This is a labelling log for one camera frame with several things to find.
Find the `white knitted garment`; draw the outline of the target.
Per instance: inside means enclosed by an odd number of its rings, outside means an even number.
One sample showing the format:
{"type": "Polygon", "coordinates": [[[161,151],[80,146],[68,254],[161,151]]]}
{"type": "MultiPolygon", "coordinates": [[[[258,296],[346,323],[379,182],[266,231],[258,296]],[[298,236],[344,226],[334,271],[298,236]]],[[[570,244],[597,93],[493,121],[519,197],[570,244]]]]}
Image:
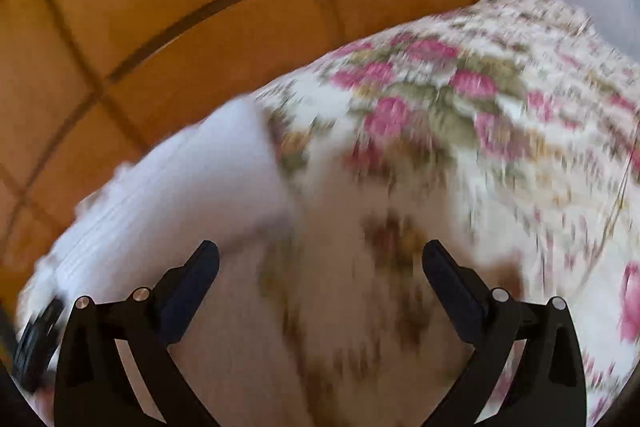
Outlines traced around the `white knitted garment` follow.
{"type": "Polygon", "coordinates": [[[213,412],[270,414],[295,388],[295,369],[259,296],[258,268],[293,218],[266,111],[250,96],[235,98],[119,167],[78,205],[22,289],[16,324],[56,296],[125,298],[212,241],[218,280],[172,356],[213,412]]]}

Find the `floral bedspread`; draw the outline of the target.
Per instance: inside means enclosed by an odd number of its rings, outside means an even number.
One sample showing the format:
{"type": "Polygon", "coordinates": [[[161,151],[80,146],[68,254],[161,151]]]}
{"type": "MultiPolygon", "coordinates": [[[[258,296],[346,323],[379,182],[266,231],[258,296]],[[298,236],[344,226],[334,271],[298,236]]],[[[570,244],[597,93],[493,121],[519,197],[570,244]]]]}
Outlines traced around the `floral bedspread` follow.
{"type": "Polygon", "coordinates": [[[586,422],[639,362],[639,65],[563,0],[480,0],[259,89],[296,205],[221,261],[172,353],[224,426],[416,426],[471,355],[431,239],[489,286],[570,306],[586,422]]]}

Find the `wooden wardrobe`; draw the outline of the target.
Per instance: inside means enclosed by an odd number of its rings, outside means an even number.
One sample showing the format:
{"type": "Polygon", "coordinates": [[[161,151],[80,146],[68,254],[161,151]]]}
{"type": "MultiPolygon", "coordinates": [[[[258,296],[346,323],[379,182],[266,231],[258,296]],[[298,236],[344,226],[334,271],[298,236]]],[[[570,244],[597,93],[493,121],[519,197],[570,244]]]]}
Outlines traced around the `wooden wardrobe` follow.
{"type": "Polygon", "coordinates": [[[1,299],[123,161],[342,44],[475,0],[1,0],[1,299]]]}

